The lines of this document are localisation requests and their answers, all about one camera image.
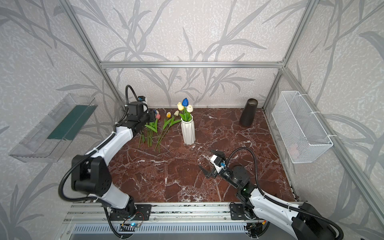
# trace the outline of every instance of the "blue tulip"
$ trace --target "blue tulip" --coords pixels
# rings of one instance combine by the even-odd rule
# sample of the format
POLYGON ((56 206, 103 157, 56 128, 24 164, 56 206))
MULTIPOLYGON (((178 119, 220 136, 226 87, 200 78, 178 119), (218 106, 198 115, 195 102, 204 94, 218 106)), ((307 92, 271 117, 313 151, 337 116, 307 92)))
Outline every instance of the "blue tulip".
POLYGON ((184 98, 182 105, 184 107, 188 106, 188 99, 187 98, 184 98))

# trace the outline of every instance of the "leaf pattern wallpaper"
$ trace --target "leaf pattern wallpaper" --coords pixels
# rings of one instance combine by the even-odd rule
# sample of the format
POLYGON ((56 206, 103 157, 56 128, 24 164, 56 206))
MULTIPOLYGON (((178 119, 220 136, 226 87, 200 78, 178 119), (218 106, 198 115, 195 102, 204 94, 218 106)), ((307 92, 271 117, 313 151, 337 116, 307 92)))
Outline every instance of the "leaf pattern wallpaper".
MULTIPOLYGON (((289 69, 374 187, 384 197, 384 1, 320 1, 289 69)), ((384 239, 384 230, 333 151, 311 164, 292 164, 267 107, 283 161, 301 200, 338 222, 349 238, 384 239)))
MULTIPOLYGON (((281 61, 307 0, 71 0, 102 61, 281 61)), ((148 104, 262 106, 277 69, 109 69, 122 93, 142 88, 148 104)))
MULTIPOLYGON (((53 239, 69 207, 57 186, 71 159, 99 144, 121 111, 58 2, 0 2, 0 238, 53 239), (57 163, 8 156, 68 93, 98 105, 57 163)), ((69 195, 76 196, 69 186, 69 195)))

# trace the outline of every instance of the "perforated metal strip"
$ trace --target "perforated metal strip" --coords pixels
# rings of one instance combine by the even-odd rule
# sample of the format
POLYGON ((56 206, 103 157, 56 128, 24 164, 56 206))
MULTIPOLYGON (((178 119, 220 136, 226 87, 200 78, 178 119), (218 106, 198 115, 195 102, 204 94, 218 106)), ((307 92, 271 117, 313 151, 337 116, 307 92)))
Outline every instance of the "perforated metal strip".
MULTIPOLYGON (((119 224, 113 224, 118 230, 119 224)), ((245 232, 245 223, 143 223, 131 233, 240 233, 245 232)), ((76 224, 72 234, 82 233, 112 233, 106 223, 76 224)))

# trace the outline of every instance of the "red marble tabletop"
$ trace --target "red marble tabletop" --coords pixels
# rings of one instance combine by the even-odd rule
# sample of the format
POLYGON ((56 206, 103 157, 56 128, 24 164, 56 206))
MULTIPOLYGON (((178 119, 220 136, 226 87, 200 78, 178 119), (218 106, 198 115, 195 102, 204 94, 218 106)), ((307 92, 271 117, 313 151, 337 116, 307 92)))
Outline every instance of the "red marble tabletop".
MULTIPOLYGON (((159 109, 163 125, 167 111, 159 109)), ((196 108, 196 142, 185 145, 180 124, 170 128, 161 142, 161 152, 139 146, 139 135, 129 141, 109 163, 113 183, 134 197, 135 202, 231 202, 238 201, 236 189, 217 176, 207 179, 199 169, 211 169, 211 149, 225 152, 246 146, 258 158, 259 183, 262 189, 285 201, 294 201, 287 177, 268 130, 263 112, 259 109, 250 128, 239 125, 242 109, 196 108)), ((230 167, 243 165, 255 183, 254 163, 249 152, 234 155, 230 167)))

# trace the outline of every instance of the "robotic arm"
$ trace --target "robotic arm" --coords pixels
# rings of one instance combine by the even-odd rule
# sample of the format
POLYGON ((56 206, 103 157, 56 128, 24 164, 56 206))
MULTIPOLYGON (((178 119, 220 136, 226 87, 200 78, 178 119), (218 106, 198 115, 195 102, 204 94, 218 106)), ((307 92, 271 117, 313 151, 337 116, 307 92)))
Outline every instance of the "robotic arm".
MULTIPOLYGON (((96 200, 104 206, 111 230, 119 238, 109 219, 107 207, 121 218, 130 219, 137 212, 133 197, 123 193, 112 183, 108 164, 113 156, 130 141, 137 133, 142 131, 144 125, 155 121, 156 112, 148 110, 145 97, 137 97, 130 85, 126 87, 126 109, 123 117, 114 126, 114 131, 101 144, 85 155, 76 155, 72 159, 71 169, 64 175, 59 184, 59 196, 69 202, 96 200), (136 99, 128 102, 127 90, 130 88, 136 99), (63 192, 64 183, 71 175, 71 187, 74 191, 87 194, 87 197, 68 198, 63 192)), ((273 223, 298 240, 341 240, 343 231, 332 221, 322 217, 314 207, 308 203, 303 205, 291 204, 282 199, 264 193, 257 178, 257 163, 254 153, 246 148, 236 149, 228 159, 223 152, 212 151, 214 155, 210 162, 214 168, 208 172, 199 166, 207 178, 219 175, 237 189, 236 197, 241 201, 244 212, 249 219, 265 219, 273 223), (249 179, 250 176, 243 166, 228 167, 231 157, 239 150, 248 150, 255 162, 256 185, 249 179)))

